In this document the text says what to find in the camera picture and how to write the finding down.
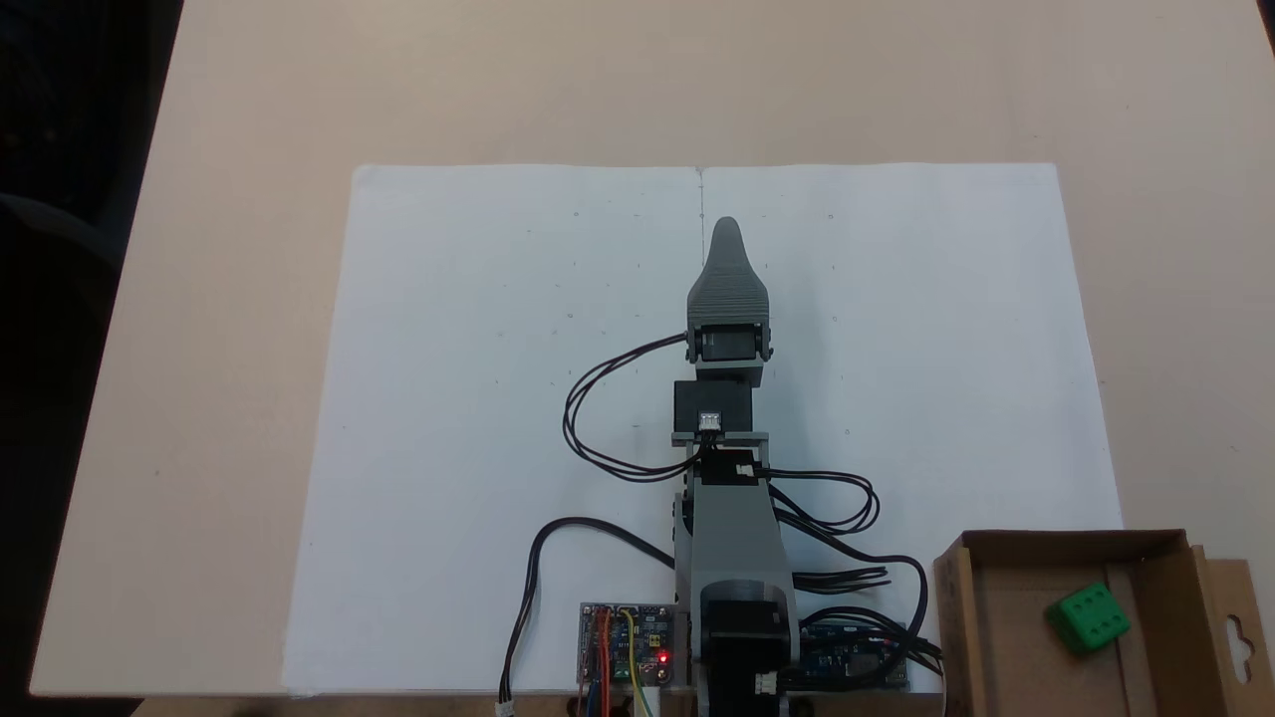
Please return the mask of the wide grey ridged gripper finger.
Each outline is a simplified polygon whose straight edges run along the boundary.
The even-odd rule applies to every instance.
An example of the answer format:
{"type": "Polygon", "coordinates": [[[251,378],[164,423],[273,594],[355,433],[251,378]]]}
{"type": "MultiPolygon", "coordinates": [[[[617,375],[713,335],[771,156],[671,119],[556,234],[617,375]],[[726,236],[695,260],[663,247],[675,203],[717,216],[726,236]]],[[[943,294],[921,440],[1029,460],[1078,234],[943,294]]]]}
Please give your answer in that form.
{"type": "Polygon", "coordinates": [[[713,227],[708,256],[687,296],[688,327],[768,324],[768,290],[750,263],[738,222],[723,216],[713,227]]]}

